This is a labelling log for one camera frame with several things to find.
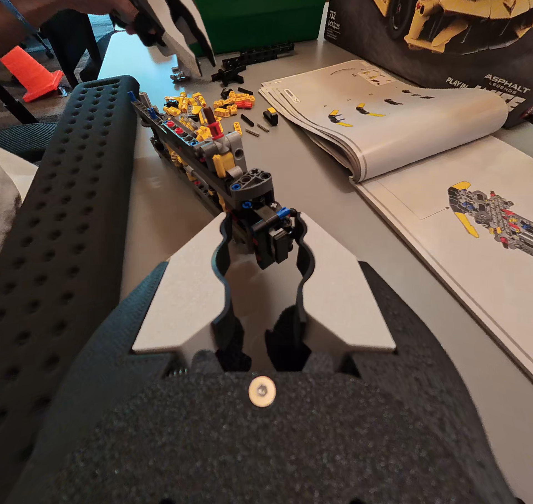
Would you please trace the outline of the dark mesh chair seat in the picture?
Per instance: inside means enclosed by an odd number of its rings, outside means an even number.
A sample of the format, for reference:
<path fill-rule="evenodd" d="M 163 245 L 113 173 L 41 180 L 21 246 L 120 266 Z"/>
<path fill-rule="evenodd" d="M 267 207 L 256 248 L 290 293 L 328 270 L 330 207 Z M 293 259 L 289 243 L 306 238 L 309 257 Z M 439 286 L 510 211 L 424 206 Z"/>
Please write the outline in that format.
<path fill-rule="evenodd" d="M 25 161 L 39 165 L 57 123 L 18 125 L 1 130 L 1 148 Z"/>

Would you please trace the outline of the pile of yellow lego pieces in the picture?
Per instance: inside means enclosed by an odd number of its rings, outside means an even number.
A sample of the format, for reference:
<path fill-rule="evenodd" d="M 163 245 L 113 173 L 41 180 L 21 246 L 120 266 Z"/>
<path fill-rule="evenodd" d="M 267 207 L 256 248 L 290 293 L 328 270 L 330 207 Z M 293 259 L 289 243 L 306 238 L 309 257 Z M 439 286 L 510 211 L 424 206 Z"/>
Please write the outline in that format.
<path fill-rule="evenodd" d="M 250 110 L 255 106 L 254 94 L 243 89 L 224 89 L 221 95 L 211 106 L 215 120 L 222 131 L 222 121 L 232 120 L 234 130 L 241 134 L 242 128 L 236 116 L 239 110 Z M 188 131 L 197 141 L 206 141 L 212 136 L 206 116 L 207 108 L 208 102 L 200 92 L 188 94 L 183 91 L 179 96 L 166 96 L 163 106 L 164 121 L 170 123 L 170 128 L 175 133 Z"/>

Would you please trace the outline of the grey black lego chassis assembly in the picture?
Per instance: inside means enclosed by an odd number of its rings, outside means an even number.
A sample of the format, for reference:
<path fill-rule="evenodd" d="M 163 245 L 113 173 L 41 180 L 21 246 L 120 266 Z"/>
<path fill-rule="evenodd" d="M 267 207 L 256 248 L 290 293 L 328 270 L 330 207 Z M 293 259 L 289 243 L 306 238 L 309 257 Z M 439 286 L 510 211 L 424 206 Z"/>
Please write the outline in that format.
<path fill-rule="evenodd" d="M 211 138 L 197 141 L 189 132 L 175 133 L 146 93 L 129 92 L 131 103 L 160 158 L 195 192 L 211 214 L 228 213 L 233 239 L 254 254 L 265 270 L 286 260 L 293 249 L 296 211 L 275 200 L 269 172 L 248 167 L 242 134 L 221 130 L 211 107 L 206 109 Z"/>

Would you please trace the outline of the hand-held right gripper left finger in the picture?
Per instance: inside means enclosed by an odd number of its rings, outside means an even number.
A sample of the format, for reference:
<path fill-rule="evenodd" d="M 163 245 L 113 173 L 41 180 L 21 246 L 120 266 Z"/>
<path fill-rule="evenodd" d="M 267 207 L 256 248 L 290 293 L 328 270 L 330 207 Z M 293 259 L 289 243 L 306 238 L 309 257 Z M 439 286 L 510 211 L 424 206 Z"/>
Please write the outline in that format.
<path fill-rule="evenodd" d="M 195 355 L 226 350 L 236 332 L 230 266 L 232 216 L 218 215 L 167 261 L 132 351 Z"/>

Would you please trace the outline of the black lego beams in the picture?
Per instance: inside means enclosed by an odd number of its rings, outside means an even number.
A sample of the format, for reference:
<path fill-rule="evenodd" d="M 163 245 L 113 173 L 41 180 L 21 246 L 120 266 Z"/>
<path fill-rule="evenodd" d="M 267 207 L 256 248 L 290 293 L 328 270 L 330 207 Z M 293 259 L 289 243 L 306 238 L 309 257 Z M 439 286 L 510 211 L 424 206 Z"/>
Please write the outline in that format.
<path fill-rule="evenodd" d="M 220 82 L 223 87 L 231 83 L 242 84 L 244 78 L 241 75 L 247 66 L 276 60 L 278 57 L 290 54 L 295 50 L 294 42 L 285 42 L 277 45 L 246 49 L 239 55 L 223 59 L 222 68 L 212 74 L 212 82 Z"/>

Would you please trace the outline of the lego set box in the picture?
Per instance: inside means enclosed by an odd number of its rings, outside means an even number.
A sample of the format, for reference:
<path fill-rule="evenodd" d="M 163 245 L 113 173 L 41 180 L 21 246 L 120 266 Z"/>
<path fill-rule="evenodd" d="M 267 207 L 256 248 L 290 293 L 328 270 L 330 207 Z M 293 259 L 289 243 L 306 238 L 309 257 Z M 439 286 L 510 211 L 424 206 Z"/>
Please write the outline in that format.
<path fill-rule="evenodd" d="M 425 88 L 500 96 L 532 123 L 532 0 L 330 0 L 324 39 Z"/>

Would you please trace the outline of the green plastic bin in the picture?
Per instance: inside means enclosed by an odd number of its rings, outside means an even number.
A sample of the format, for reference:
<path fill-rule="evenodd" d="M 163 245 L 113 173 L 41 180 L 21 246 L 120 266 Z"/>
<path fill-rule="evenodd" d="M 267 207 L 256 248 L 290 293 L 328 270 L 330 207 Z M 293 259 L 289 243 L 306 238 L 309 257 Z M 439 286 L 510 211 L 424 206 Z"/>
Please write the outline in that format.
<path fill-rule="evenodd" d="M 216 55 L 317 38 L 326 0 L 195 0 Z"/>

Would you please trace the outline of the orange traffic cone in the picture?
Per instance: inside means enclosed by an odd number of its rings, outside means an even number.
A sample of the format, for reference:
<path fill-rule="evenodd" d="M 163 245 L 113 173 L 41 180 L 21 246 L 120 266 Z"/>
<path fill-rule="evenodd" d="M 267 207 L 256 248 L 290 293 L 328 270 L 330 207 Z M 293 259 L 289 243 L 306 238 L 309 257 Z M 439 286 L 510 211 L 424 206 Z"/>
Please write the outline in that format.
<path fill-rule="evenodd" d="M 48 71 L 21 47 L 16 46 L 1 57 L 1 63 L 26 89 L 25 103 L 30 103 L 56 91 L 63 79 L 61 70 Z"/>

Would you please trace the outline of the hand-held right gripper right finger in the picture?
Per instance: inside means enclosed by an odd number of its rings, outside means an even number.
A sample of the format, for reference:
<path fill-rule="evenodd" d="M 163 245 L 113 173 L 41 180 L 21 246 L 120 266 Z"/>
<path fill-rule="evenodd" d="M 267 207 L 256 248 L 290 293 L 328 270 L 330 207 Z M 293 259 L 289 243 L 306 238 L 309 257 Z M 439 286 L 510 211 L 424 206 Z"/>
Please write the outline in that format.
<path fill-rule="evenodd" d="M 396 343 L 356 256 L 305 213 L 296 214 L 294 230 L 302 276 L 295 345 L 331 356 L 394 352 Z"/>

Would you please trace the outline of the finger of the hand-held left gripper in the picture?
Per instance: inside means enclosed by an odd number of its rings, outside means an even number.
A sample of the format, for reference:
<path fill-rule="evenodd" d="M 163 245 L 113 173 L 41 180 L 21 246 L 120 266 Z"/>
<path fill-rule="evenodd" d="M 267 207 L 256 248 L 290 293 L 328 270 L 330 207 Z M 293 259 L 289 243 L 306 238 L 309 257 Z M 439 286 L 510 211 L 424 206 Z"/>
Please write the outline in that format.
<path fill-rule="evenodd" d="M 203 19 L 194 0 L 170 0 L 170 12 L 174 19 L 182 18 L 193 39 L 198 43 L 203 55 L 212 67 L 217 61 L 210 43 Z"/>
<path fill-rule="evenodd" d="M 165 0 L 145 0 L 155 18 L 155 21 L 163 29 L 162 41 L 168 51 L 164 51 L 162 46 L 158 46 L 160 51 L 166 55 L 176 55 L 177 60 L 183 67 L 187 68 L 193 77 L 201 77 L 202 73 L 196 61 L 195 54 L 190 50 L 183 34 L 178 30 L 170 13 L 170 8 Z"/>

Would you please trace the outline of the white instruction booklet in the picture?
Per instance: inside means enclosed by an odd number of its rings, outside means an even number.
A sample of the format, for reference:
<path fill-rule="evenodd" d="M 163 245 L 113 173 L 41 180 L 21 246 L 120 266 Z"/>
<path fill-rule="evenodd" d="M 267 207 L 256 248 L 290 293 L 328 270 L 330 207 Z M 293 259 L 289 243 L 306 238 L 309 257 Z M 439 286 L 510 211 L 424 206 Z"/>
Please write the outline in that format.
<path fill-rule="evenodd" d="M 492 134 L 507 105 L 351 60 L 262 83 L 532 378 L 532 158 Z"/>

